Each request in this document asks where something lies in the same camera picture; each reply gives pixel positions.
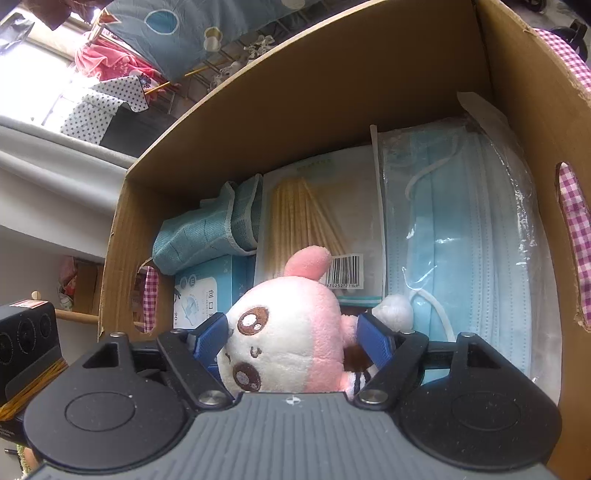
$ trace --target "plastic bag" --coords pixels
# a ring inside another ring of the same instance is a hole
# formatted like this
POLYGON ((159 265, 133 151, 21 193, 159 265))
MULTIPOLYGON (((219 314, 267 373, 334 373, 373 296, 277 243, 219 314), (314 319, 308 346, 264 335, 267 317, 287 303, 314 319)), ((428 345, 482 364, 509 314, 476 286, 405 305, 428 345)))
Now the plastic bag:
POLYGON ((506 118, 476 94, 459 98, 473 118, 372 127, 386 292, 410 298, 430 340, 475 332, 557 402, 560 317, 534 185, 506 118))
POLYGON ((321 280, 341 305, 377 305, 384 285, 383 215, 371 145, 318 155, 263 177, 255 284, 282 274, 299 249, 333 261, 321 280))

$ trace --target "plush bunny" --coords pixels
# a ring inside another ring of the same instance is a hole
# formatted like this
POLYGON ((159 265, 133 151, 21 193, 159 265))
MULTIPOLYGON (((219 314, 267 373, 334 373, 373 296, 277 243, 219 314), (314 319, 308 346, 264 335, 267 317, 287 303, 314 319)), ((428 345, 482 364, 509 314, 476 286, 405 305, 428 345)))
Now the plush bunny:
MULTIPOLYGON (((234 396, 353 393, 356 377, 343 370, 343 348, 356 343, 357 317, 341 315, 335 295, 319 283, 330 262, 326 248, 304 248, 287 262, 283 277, 249 290, 227 313, 230 335, 217 364, 234 396)), ((403 296, 387 297, 372 312, 392 330, 412 327, 413 310, 403 296)))

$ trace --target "blue face mask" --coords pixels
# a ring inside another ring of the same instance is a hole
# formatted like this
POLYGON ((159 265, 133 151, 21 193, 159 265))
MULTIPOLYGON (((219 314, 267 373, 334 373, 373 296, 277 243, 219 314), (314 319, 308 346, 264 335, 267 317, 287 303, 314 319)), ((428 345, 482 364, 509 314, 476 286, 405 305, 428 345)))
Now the blue face mask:
POLYGON ((528 374, 527 265, 500 157, 461 120, 382 137, 388 293, 431 340, 478 333, 528 374))

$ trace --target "cotton swab package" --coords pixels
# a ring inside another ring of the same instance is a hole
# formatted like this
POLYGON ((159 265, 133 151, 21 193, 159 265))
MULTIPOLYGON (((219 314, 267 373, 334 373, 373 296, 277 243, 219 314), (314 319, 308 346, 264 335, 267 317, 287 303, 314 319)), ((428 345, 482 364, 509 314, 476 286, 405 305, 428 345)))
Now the cotton swab package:
POLYGON ((322 282, 341 305, 377 305, 384 285, 381 194, 370 145, 301 160, 263 178, 255 284, 309 245, 333 255, 322 282))

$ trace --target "blue patterned cloth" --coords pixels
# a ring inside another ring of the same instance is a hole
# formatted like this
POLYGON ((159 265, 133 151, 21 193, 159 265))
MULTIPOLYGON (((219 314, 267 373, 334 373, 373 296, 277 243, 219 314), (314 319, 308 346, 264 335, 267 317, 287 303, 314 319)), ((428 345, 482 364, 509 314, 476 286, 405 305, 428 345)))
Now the blue patterned cloth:
POLYGON ((115 0, 107 29, 167 79, 176 80, 227 43, 317 0, 115 0))

